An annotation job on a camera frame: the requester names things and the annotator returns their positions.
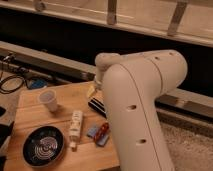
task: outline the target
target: white bottle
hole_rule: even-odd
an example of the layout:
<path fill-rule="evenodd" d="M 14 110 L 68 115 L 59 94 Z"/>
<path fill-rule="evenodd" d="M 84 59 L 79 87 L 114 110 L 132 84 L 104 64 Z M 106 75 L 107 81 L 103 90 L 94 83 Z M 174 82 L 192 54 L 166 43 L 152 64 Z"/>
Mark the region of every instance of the white bottle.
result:
<path fill-rule="evenodd" d="M 73 151 L 76 150 L 77 142 L 79 142 L 80 140 L 82 121 L 83 121 L 83 112 L 81 110 L 74 110 L 69 129 L 70 148 Z"/>

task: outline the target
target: railing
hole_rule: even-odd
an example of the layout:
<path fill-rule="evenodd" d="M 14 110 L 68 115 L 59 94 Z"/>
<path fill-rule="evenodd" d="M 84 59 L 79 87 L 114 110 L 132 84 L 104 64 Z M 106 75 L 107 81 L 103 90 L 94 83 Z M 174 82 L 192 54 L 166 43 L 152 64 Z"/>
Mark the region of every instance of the railing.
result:
<path fill-rule="evenodd" d="M 213 47 L 212 0 L 0 0 L 0 7 Z"/>

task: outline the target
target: white cup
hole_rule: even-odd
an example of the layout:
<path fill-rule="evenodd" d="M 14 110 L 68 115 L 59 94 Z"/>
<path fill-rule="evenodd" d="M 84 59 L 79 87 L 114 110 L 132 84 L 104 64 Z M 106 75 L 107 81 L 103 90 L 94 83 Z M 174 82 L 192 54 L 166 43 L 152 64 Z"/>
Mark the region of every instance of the white cup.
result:
<path fill-rule="evenodd" d="M 40 103 L 44 104 L 50 112 L 55 112 L 58 108 L 56 92 L 54 90 L 43 91 L 38 100 Z"/>

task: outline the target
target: black plate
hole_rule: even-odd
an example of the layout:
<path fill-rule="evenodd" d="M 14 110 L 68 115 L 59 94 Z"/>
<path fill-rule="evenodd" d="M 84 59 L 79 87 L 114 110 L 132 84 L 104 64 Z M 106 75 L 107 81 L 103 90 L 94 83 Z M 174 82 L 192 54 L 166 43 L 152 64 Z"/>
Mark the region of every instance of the black plate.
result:
<path fill-rule="evenodd" d="M 62 151 L 64 138 L 59 129 L 44 126 L 33 131 L 23 147 L 24 159 L 34 167 L 53 162 Z"/>

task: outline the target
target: wooden table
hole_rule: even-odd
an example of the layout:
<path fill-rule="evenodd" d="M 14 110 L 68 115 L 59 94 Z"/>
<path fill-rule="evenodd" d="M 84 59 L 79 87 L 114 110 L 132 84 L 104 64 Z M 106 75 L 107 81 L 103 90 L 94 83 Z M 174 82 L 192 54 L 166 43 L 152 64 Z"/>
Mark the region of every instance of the wooden table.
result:
<path fill-rule="evenodd" d="M 119 166 L 118 158 L 112 138 L 105 147 L 97 147 L 86 132 L 93 124 L 101 125 L 105 118 L 94 112 L 87 106 L 86 92 L 91 82 L 73 83 L 70 85 L 49 87 L 57 94 L 59 110 L 50 113 L 45 106 L 37 101 L 42 89 L 26 90 L 21 92 L 12 137 L 8 147 L 5 171 L 35 170 L 30 167 L 22 155 L 23 144 L 28 135 L 41 126 L 55 126 L 61 130 L 65 137 L 65 150 L 60 158 L 53 164 L 39 170 L 51 171 L 94 171 L 104 170 Z M 73 110 L 84 112 L 82 136 L 76 152 L 72 152 L 69 146 L 68 129 Z"/>

